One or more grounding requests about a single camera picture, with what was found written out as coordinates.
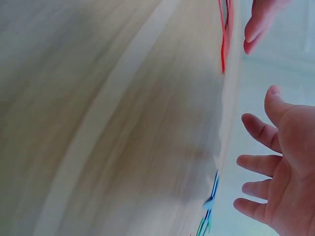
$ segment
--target finger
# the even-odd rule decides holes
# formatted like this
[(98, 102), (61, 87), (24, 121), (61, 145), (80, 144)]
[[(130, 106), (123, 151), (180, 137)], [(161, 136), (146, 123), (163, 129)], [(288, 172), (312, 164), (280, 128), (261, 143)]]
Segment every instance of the finger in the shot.
[(258, 0), (253, 0), (252, 1), (252, 14), (254, 13), (255, 10), (255, 5), (257, 4)]
[(241, 155), (237, 158), (236, 162), (239, 166), (246, 170), (256, 172), (261, 175), (273, 177), (276, 168), (280, 161), (281, 156), (269, 155), (269, 156), (251, 156)]
[(266, 147), (270, 148), (271, 150), (282, 153), (279, 144), (277, 128), (265, 124), (259, 118), (252, 114), (242, 115), (242, 122), (246, 130), (254, 139), (262, 143)]
[(248, 55), (251, 54), (253, 50), (257, 47), (257, 45), (265, 38), (265, 36), (267, 35), (272, 26), (272, 22), (273, 20), (271, 20), (267, 26), (265, 26), (261, 31), (259, 31), (252, 41), (248, 42), (248, 40), (245, 37), (244, 51), (246, 54)]
[(266, 224), (265, 212), (267, 204), (256, 203), (244, 198), (238, 198), (233, 203), (235, 209), (242, 214)]
[(279, 126), (281, 118), (293, 108), (294, 105), (285, 103), (282, 99), (282, 92), (278, 86), (271, 86), (265, 97), (265, 111), (270, 121)]
[(268, 200), (271, 179), (258, 182), (247, 182), (242, 187), (242, 192), (256, 198)]

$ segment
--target white wall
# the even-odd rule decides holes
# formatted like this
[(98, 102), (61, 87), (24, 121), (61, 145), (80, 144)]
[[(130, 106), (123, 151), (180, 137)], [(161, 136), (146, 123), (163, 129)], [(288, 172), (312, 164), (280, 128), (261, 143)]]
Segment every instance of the white wall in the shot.
[(270, 123), (265, 115), (263, 102), (267, 89), (273, 84), (283, 88), (283, 96), (287, 102), (315, 105), (315, 74), (252, 57), (244, 58), (237, 117), (214, 208), (210, 233), (212, 236), (277, 235), (269, 227), (243, 216), (233, 208), (236, 198), (246, 197), (241, 192), (244, 182), (264, 179), (263, 176), (238, 167), (236, 158), (240, 154), (272, 153), (249, 136), (240, 116), (249, 112)]

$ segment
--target wooden surface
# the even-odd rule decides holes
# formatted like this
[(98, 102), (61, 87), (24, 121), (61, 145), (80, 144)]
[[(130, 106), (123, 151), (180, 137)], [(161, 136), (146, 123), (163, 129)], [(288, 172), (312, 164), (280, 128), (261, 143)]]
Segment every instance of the wooden surface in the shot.
[(0, 2), (0, 235), (195, 233), (238, 85), (221, 37), (217, 0)]

